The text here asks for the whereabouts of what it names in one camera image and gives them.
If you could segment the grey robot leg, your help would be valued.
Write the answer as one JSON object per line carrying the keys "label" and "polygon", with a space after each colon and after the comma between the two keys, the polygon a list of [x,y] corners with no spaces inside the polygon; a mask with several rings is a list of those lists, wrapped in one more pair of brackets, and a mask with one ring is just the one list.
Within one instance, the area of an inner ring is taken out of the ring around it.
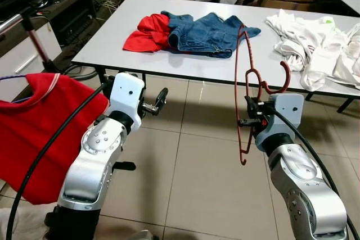
{"label": "grey robot leg", "polygon": [[149,230],[140,230],[139,232],[133,233],[127,240],[160,240],[160,238],[154,235]]}

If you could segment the white rectangular table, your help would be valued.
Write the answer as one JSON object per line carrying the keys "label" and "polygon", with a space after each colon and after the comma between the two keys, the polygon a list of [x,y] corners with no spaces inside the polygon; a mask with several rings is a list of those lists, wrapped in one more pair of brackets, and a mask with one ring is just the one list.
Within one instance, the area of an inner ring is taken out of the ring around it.
{"label": "white rectangular table", "polygon": [[[212,58],[185,53],[158,51],[139,53],[123,50],[123,44],[137,24],[146,16],[169,11],[177,16],[190,15],[194,19],[209,13],[219,17],[237,16],[245,25],[260,29],[260,34],[250,39],[230,58]],[[273,49],[280,36],[267,24],[268,16],[277,9],[239,6],[238,4],[203,3],[188,0],[124,0],[106,22],[92,35],[72,62],[94,67],[99,71],[131,71],[146,75],[169,76],[196,81],[212,81],[231,85],[245,82],[245,71],[254,62],[262,80],[278,89],[285,83],[285,71],[280,65],[281,55]]]}

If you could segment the black TV stand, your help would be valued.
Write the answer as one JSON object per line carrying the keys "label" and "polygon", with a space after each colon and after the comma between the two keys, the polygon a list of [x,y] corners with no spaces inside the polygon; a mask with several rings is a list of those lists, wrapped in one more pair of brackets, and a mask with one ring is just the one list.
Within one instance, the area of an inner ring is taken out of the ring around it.
{"label": "black TV stand", "polygon": [[[39,9],[43,14],[40,16],[31,17],[31,22],[33,27],[36,29],[37,35],[39,37],[39,30],[41,27],[50,24],[54,31],[57,31],[57,34],[61,31],[64,26],[61,26],[61,17],[69,17],[70,14],[75,14],[75,10],[86,8],[90,11],[93,8],[92,0],[53,0],[53,4],[50,4],[47,7]],[[23,25],[18,24],[12,29],[5,32],[5,34],[0,35],[0,57],[3,57],[7,52],[10,52],[13,48],[29,40],[28,32],[25,31]]]}

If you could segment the red crumpled garment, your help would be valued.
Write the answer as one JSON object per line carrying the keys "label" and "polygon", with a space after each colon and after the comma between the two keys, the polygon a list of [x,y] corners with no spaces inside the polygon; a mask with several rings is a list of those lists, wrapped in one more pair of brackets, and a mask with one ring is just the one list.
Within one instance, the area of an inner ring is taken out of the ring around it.
{"label": "red crumpled garment", "polygon": [[123,50],[157,52],[169,48],[169,22],[169,16],[160,13],[144,17],[137,25],[137,31],[124,42]]}

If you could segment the white crumpled shirt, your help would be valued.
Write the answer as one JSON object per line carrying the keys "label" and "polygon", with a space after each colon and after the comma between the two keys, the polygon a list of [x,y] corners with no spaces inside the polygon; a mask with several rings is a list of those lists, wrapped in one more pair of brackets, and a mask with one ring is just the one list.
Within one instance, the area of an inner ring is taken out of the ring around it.
{"label": "white crumpled shirt", "polygon": [[280,10],[265,23],[281,37],[274,49],[283,55],[291,71],[300,72],[301,86],[311,92],[322,88],[349,42],[334,17],[308,20]]}
{"label": "white crumpled shirt", "polygon": [[347,32],[340,32],[340,57],[337,58],[331,80],[359,89],[360,22]]}

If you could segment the red shirt white trim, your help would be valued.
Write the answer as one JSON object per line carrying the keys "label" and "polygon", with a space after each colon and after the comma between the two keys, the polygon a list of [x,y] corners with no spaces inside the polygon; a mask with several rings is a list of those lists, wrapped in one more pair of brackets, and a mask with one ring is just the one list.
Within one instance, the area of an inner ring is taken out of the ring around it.
{"label": "red shirt white trim", "polygon": [[[25,80],[33,94],[22,103],[0,100],[0,179],[20,189],[23,179],[44,145],[61,124],[93,93],[69,76],[36,73]],[[36,166],[23,191],[32,204],[56,202],[69,166],[79,155],[82,135],[110,102],[98,94],[57,137]]]}

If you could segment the blue denim garment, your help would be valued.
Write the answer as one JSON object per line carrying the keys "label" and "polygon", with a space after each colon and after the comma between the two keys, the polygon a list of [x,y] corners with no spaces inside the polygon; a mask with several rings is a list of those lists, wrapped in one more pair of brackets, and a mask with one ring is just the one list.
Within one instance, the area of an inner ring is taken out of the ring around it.
{"label": "blue denim garment", "polygon": [[195,20],[190,15],[174,15],[168,11],[161,14],[169,17],[169,47],[166,50],[173,53],[229,58],[237,49],[237,42],[245,39],[243,33],[251,39],[262,32],[259,28],[246,26],[237,16],[222,19],[216,13],[209,13]]}

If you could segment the chrome clothes rail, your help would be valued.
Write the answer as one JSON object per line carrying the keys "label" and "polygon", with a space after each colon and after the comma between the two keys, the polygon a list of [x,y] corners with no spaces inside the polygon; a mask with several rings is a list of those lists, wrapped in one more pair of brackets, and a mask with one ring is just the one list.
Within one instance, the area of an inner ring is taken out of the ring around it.
{"label": "chrome clothes rail", "polygon": [[33,24],[29,21],[28,17],[22,13],[18,13],[0,24],[0,35],[5,35],[6,32],[11,31],[11,29],[17,25],[22,25],[24,29],[33,29]]}

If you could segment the red plastic hanger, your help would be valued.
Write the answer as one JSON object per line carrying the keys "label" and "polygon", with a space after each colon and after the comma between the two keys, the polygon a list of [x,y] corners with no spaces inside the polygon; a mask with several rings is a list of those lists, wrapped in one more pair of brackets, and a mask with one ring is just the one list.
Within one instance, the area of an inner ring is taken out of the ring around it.
{"label": "red plastic hanger", "polygon": [[254,65],[254,55],[252,51],[252,47],[250,45],[250,37],[246,30],[245,24],[242,22],[241,26],[237,30],[237,41],[236,41],[236,58],[235,58],[235,65],[234,69],[232,70],[232,73],[234,75],[233,78],[233,101],[234,101],[234,112],[236,114],[236,121],[237,121],[237,139],[238,139],[238,146],[239,146],[239,160],[242,166],[245,166],[247,163],[247,160],[244,158],[245,153],[249,153],[249,146],[243,148],[242,147],[242,131],[241,131],[241,124],[239,122],[241,121],[240,118],[240,111],[239,111],[239,95],[237,94],[237,83],[239,83],[239,80],[237,80],[237,68],[239,68],[239,54],[240,54],[240,45],[241,45],[241,39],[245,39],[245,44],[247,45],[247,52],[249,53],[249,65],[250,68],[245,72],[245,93],[249,94],[249,83],[248,78],[250,74],[254,74],[257,78],[257,81],[259,82],[259,88],[258,94],[256,96],[257,99],[260,99],[262,96],[262,89],[264,89],[268,94],[277,94],[277,93],[284,93],[288,86],[290,86],[290,79],[291,79],[291,70],[290,66],[285,62],[281,61],[280,65],[283,67],[283,70],[285,71],[285,83],[283,83],[283,86],[281,86],[280,89],[271,90],[268,86],[267,81],[262,79],[262,75],[260,74],[259,70],[255,68]]}

